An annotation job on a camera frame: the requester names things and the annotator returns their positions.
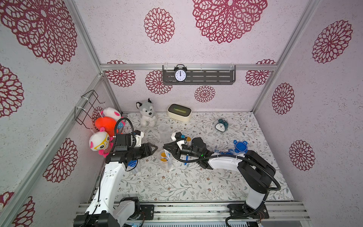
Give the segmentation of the cream tissue box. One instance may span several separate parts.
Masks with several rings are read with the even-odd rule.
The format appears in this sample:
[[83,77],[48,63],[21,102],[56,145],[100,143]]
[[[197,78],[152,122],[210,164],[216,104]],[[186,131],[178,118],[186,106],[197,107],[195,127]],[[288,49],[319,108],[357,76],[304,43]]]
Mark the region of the cream tissue box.
[[167,109],[167,114],[170,118],[181,122],[188,122],[192,118],[192,110],[178,104],[171,104]]

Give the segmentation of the green teal alarm clock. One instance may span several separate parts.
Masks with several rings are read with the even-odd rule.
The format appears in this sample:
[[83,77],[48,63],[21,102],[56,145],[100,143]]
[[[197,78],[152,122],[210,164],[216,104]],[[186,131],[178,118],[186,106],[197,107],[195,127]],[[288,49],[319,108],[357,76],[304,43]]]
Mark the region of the green teal alarm clock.
[[218,119],[215,129],[219,132],[226,132],[228,130],[229,123],[225,119]]

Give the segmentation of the clear plastic kit container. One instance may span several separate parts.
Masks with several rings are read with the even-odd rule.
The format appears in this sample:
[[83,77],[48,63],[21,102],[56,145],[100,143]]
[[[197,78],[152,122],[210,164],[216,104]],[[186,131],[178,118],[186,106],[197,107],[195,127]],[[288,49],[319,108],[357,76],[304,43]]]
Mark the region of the clear plastic kit container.
[[131,169],[130,169],[130,172],[131,172],[131,173],[133,173],[133,174],[136,174],[136,173],[138,173],[138,172],[140,172],[140,171],[141,171],[141,164],[140,164],[140,162],[138,161],[137,166],[136,166],[136,167],[134,167],[134,168],[131,168]]

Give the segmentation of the orange red plush toy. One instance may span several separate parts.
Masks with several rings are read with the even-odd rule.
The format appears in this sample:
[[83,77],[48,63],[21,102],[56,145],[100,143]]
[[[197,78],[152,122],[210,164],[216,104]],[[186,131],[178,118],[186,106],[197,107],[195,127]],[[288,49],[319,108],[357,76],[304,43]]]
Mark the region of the orange red plush toy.
[[113,137],[115,135],[115,128],[117,133],[121,133],[121,128],[117,128],[116,123],[117,121],[110,117],[99,117],[95,120],[95,127],[99,131],[105,131],[110,137]]

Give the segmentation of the black wall alarm clock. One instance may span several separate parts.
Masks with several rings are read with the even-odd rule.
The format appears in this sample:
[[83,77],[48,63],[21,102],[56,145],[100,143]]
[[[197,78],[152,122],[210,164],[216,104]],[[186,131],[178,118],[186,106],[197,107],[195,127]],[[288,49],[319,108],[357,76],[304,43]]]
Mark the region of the black wall alarm clock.
[[174,67],[174,76],[177,82],[184,82],[187,79],[187,67],[184,64],[178,64]]

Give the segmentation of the clear plastic cup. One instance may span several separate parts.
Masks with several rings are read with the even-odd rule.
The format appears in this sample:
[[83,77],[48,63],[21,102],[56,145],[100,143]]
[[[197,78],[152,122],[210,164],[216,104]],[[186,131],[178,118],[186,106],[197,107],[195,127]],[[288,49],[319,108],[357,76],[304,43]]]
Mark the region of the clear plastic cup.
[[159,165],[165,171],[170,171],[173,168],[172,156],[168,151],[162,150],[158,154]]
[[171,140],[172,130],[169,125],[161,124],[158,127],[160,141],[162,143],[168,143]]

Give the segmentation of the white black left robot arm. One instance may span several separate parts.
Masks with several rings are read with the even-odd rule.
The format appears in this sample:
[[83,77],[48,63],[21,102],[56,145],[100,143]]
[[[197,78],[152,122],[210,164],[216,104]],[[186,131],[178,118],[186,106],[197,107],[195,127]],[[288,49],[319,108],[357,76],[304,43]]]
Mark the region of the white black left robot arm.
[[117,134],[112,151],[105,158],[105,169],[94,199],[83,215],[78,215],[75,227],[122,227],[128,219],[145,218],[138,197],[121,199],[114,207],[117,185],[131,161],[152,156],[156,145],[141,143],[144,133]]

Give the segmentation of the white pink plush upper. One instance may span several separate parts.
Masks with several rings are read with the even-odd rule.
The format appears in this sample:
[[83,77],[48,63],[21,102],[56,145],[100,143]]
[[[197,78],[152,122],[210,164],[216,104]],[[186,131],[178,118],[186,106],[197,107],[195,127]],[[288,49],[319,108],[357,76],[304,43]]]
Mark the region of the white pink plush upper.
[[101,111],[103,117],[109,117],[118,122],[122,118],[122,114],[114,108],[108,107]]

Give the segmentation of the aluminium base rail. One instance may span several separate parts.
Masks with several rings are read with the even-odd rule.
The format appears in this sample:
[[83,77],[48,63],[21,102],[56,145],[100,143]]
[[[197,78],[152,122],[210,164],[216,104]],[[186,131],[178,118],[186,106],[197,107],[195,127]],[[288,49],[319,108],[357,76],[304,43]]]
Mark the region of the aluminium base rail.
[[225,222],[230,217],[230,224],[238,221],[309,221],[302,202],[267,201],[258,211],[243,217],[242,201],[228,202],[142,202],[140,210],[131,210],[128,222]]

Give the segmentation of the white plush with glasses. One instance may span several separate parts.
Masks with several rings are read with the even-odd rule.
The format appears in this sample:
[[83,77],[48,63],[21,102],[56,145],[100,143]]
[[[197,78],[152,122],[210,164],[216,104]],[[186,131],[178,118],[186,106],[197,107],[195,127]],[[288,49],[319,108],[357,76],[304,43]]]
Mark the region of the white plush with glasses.
[[115,138],[110,136],[105,128],[102,127],[99,132],[94,133],[89,139],[89,147],[92,151],[97,151],[99,155],[106,158],[114,147]]

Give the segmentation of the grey husky plush toy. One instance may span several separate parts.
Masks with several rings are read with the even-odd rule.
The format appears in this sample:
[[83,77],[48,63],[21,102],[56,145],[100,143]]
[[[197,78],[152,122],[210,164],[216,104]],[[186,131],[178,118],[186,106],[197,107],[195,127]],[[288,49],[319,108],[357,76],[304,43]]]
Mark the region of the grey husky plush toy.
[[157,123],[154,104],[150,98],[143,102],[137,102],[136,107],[140,112],[140,124],[142,127],[154,127]]

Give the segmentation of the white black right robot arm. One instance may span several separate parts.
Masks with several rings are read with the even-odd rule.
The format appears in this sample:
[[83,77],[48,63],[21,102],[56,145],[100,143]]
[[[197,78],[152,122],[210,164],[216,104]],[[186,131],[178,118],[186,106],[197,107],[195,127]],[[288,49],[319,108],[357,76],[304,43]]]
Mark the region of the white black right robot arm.
[[240,208],[226,220],[252,218],[263,211],[265,201],[271,191],[281,190],[281,185],[274,177],[275,168],[255,151],[248,150],[243,156],[220,154],[207,149],[203,139],[198,137],[186,144],[185,138],[179,138],[163,145],[177,161],[196,162],[203,169],[224,169],[239,172],[250,187],[248,196]]

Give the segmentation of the grey metal wall shelf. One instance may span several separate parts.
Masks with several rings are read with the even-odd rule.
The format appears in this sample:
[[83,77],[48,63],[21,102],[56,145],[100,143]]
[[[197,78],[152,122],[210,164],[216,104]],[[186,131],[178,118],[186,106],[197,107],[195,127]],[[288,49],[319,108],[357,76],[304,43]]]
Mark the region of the grey metal wall shelf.
[[162,81],[165,85],[232,85],[236,81],[236,67],[228,66],[226,70],[191,70],[187,71],[184,82],[175,80],[174,67],[162,66]]

